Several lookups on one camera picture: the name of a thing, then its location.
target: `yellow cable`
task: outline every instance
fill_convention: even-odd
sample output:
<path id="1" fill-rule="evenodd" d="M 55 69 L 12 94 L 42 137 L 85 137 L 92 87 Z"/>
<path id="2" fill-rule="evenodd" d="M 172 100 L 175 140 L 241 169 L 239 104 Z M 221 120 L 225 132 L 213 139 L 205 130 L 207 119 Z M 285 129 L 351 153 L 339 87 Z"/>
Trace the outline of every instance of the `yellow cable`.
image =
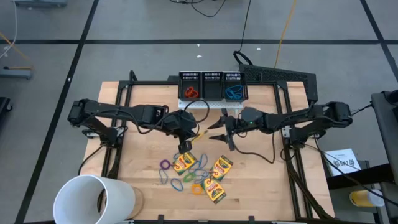
<path id="1" fill-rule="evenodd" d="M 9 41 L 8 39 L 7 39 L 7 37 L 4 35 L 4 34 L 2 34 L 1 32 L 0 32 L 0 36 L 10 45 L 10 47 L 13 47 L 14 48 L 14 50 L 16 51 L 16 52 L 18 52 L 21 56 L 22 56 L 22 58 L 24 58 L 25 60 L 27 60 L 30 64 L 31 64 L 31 66 L 28 68 L 28 67 L 12 67 L 12 68 L 10 68 L 10 69 L 33 69 L 33 65 L 32 65 L 32 61 L 29 59 L 29 57 L 28 56 L 26 56 L 24 53 L 22 53 L 14 44 L 12 44 L 11 43 L 11 41 Z"/>
<path id="2" fill-rule="evenodd" d="M 296 3 L 297 3 L 297 0 L 293 0 L 292 9 L 290 10 L 289 16 L 288 16 L 288 18 L 287 18 L 284 31 L 282 32 L 282 36 L 280 37 L 279 46 L 278 46 L 278 52 L 277 52 L 277 54 L 276 54 L 276 60 L 275 60 L 274 68 L 276 68 L 276 65 L 278 64 L 278 58 L 279 58 L 280 47 L 282 46 L 282 41 L 283 41 L 283 39 L 284 39 L 284 35 L 285 35 L 285 33 L 286 33 L 287 27 L 289 26 L 289 21 L 290 21 L 290 19 L 292 18 L 292 15 L 293 15 L 293 12 L 294 12 L 294 8 L 296 7 Z"/>

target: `black perforated panel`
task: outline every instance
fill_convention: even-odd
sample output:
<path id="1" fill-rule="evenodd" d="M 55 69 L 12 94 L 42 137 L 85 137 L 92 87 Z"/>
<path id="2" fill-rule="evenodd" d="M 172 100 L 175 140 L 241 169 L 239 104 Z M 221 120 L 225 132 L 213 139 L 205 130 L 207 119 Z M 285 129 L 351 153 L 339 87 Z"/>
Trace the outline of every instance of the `black perforated panel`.
<path id="1" fill-rule="evenodd" d="M 318 101 L 317 77 L 315 74 L 243 64 L 239 66 L 239 71 L 245 74 L 248 82 L 261 80 L 264 82 L 301 81 L 304 83 L 308 102 Z"/>

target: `green rubber band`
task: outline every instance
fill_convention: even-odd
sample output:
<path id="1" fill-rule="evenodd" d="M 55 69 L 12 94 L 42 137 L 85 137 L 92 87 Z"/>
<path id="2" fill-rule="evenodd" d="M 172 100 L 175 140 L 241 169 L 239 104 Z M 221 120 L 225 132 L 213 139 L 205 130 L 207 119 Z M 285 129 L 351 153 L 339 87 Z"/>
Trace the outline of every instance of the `green rubber band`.
<path id="1" fill-rule="evenodd" d="M 194 173 L 187 174 L 182 180 L 184 183 L 187 183 L 189 181 L 193 181 L 197 176 Z"/>

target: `black floor tape line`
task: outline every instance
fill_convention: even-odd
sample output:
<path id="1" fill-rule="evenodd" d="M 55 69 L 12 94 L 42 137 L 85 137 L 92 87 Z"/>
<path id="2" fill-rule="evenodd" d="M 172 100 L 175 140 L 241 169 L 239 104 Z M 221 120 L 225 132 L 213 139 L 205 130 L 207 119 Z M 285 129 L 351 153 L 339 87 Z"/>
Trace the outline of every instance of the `black floor tape line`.
<path id="1" fill-rule="evenodd" d="M 79 44 L 79 40 L 16 40 L 16 44 Z M 240 44 L 238 39 L 172 39 L 172 40 L 86 40 L 85 44 Z M 252 39 L 243 40 L 244 44 L 279 44 L 279 40 Z M 283 44 L 303 45 L 371 45 L 371 44 L 398 44 L 398 40 L 284 40 Z"/>
<path id="2" fill-rule="evenodd" d="M 392 70 L 394 76 L 396 77 L 396 79 L 398 81 L 398 67 L 397 67 L 396 61 L 394 60 L 394 57 L 391 55 L 390 49 L 388 49 L 388 46 L 386 44 L 388 41 L 387 42 L 384 41 L 384 37 L 381 34 L 380 29 L 377 26 L 377 23 L 374 20 L 372 12 L 371 12 L 368 4 L 366 3 L 366 1 L 365 0 L 361 0 L 361 4 L 362 4 L 363 9 L 365 10 L 365 13 L 366 13 L 368 19 L 369 19 L 369 22 L 372 25 L 373 31 L 376 34 L 377 39 L 381 42 L 380 43 L 381 49 L 383 49 L 383 52 L 384 52 L 384 55 L 387 58 L 388 64 L 390 65 L 391 70 Z"/>
<path id="3" fill-rule="evenodd" d="M 87 21 L 85 24 L 85 28 L 83 29 L 83 33 L 81 34 L 79 44 L 77 46 L 75 56 L 73 57 L 72 64 L 70 65 L 68 75 L 65 79 L 65 83 L 63 84 L 62 92 L 60 98 L 57 103 L 57 107 L 55 108 L 54 115 L 52 117 L 49 130 L 47 131 L 47 135 L 45 136 L 44 143 L 42 149 L 39 154 L 39 158 L 37 159 L 35 169 L 33 170 L 32 177 L 30 178 L 29 185 L 26 189 L 26 193 L 24 199 L 22 200 L 21 207 L 19 208 L 15 223 L 20 224 L 23 223 L 29 209 L 30 202 L 32 201 L 33 194 L 36 189 L 37 182 L 39 181 L 40 173 L 43 169 L 45 158 L 47 157 L 47 153 L 49 152 L 52 138 L 54 136 L 55 129 L 57 127 L 58 121 L 61 116 L 63 105 L 65 104 L 65 99 L 67 98 L 70 84 L 73 79 L 73 75 L 75 74 L 76 66 L 79 62 L 79 58 L 81 55 L 81 51 L 85 44 L 85 40 L 87 38 L 88 31 L 90 29 L 91 22 L 93 21 L 94 13 L 96 11 L 99 0 L 94 0 L 93 5 L 91 7 L 90 13 L 88 14 Z"/>

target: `yellow object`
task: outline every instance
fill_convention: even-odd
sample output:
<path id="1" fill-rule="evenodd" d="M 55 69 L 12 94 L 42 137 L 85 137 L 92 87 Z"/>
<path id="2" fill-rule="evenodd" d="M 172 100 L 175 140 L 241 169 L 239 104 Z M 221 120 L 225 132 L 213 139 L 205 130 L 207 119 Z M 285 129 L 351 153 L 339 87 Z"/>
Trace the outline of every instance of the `yellow object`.
<path id="1" fill-rule="evenodd" d="M 380 190 L 372 190 L 374 193 L 382 195 Z M 384 199 L 374 195 L 367 190 L 357 190 L 349 195 L 351 202 L 358 207 L 381 207 L 384 206 Z"/>
<path id="2" fill-rule="evenodd" d="M 211 175 L 218 181 L 221 181 L 225 174 L 232 168 L 234 163 L 230 161 L 227 157 L 222 155 L 211 168 Z"/>
<path id="3" fill-rule="evenodd" d="M 282 40 L 284 39 L 287 27 L 289 26 L 289 22 L 290 22 L 290 19 L 292 18 L 292 15 L 293 15 L 293 12 L 294 12 L 294 8 L 296 7 L 296 3 L 297 3 L 297 0 L 293 0 L 293 6 L 292 6 L 292 8 L 290 10 L 290 13 L 289 13 L 289 16 L 287 18 L 284 31 L 282 32 L 282 36 L 280 37 L 279 46 L 278 46 L 278 52 L 276 54 L 276 60 L 275 60 L 274 68 L 276 68 L 276 65 L 278 64 L 278 58 L 279 58 L 280 47 L 282 46 Z"/>
<path id="4" fill-rule="evenodd" d="M 193 144 L 193 142 L 196 141 L 197 139 L 202 138 L 206 133 L 207 133 L 207 130 L 200 133 L 198 136 L 196 136 L 194 139 L 192 139 L 191 144 Z"/>
<path id="5" fill-rule="evenodd" d="M 189 167 L 191 167 L 197 159 L 190 152 L 179 155 L 173 162 L 173 168 L 178 175 L 183 174 Z"/>
<path id="6" fill-rule="evenodd" d="M 1 32 L 0 32 L 0 36 L 10 45 L 10 47 L 14 48 L 14 50 L 15 50 L 16 52 L 18 52 L 18 53 L 22 56 L 22 58 L 24 58 L 26 61 L 28 61 L 28 62 L 31 64 L 30 67 L 12 67 L 12 68 L 10 68 L 10 69 L 31 69 L 31 70 L 33 70 L 32 61 L 29 59 L 29 57 L 26 56 L 24 53 L 22 53 L 14 44 L 11 43 L 11 41 L 9 41 L 9 40 L 7 39 L 7 37 L 6 37 L 4 34 L 2 34 Z"/>
<path id="7" fill-rule="evenodd" d="M 201 193 L 203 192 L 203 188 L 200 184 L 192 184 L 191 191 L 194 195 L 201 195 Z"/>
<path id="8" fill-rule="evenodd" d="M 209 195 L 210 199 L 217 204 L 223 198 L 226 197 L 225 190 L 222 188 L 220 183 L 216 180 L 207 178 L 205 181 L 201 183 L 203 190 Z"/>

